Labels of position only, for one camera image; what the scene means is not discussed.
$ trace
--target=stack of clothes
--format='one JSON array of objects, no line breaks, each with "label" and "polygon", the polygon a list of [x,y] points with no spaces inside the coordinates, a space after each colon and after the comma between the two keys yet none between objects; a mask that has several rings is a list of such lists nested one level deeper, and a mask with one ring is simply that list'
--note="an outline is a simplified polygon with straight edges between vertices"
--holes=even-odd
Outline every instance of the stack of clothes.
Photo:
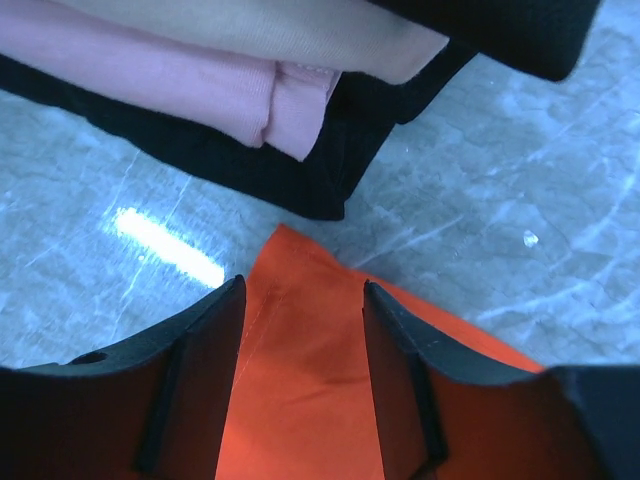
[{"label": "stack of clothes", "polygon": [[562,80],[599,0],[0,0],[0,88],[192,175],[339,220],[473,56]]}]

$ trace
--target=pink fabric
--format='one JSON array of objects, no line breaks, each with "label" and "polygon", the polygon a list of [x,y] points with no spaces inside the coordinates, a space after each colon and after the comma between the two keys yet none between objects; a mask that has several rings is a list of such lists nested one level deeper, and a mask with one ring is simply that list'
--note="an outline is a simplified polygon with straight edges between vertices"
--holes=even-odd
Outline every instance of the pink fabric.
[{"label": "pink fabric", "polygon": [[186,45],[43,0],[0,0],[0,53],[109,98],[303,160],[338,73]]}]

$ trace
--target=orange fabric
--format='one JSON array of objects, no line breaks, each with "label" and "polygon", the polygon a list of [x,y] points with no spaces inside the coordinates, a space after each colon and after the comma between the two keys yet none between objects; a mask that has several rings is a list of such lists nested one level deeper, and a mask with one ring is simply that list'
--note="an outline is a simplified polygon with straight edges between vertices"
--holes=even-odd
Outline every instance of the orange fabric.
[{"label": "orange fabric", "polygon": [[429,378],[449,447],[438,480],[609,478],[554,379],[487,388]]},{"label": "orange fabric", "polygon": [[280,226],[247,281],[247,313],[217,479],[382,480],[362,321],[367,279],[467,346],[541,367],[482,330]]}]

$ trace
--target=hole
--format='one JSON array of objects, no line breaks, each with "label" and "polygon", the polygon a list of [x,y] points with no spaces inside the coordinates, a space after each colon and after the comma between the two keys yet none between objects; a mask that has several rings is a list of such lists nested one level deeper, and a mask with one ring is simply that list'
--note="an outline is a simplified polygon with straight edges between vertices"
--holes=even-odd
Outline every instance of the hole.
[{"label": "hole", "polygon": [[84,355],[80,355],[78,358],[71,362],[71,365],[86,365],[88,363],[98,363],[107,358],[106,353],[91,352]]}]

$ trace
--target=marble veining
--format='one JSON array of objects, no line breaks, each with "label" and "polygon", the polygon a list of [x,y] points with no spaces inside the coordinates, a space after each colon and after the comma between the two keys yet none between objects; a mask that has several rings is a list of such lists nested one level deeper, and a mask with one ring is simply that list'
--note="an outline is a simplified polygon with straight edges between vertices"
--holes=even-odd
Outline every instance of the marble veining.
[{"label": "marble veining", "polygon": [[561,84],[476,58],[394,130],[340,223],[0,92],[0,363],[160,321],[248,273],[281,222],[545,364],[640,361],[639,24],[638,2],[605,0]]}]

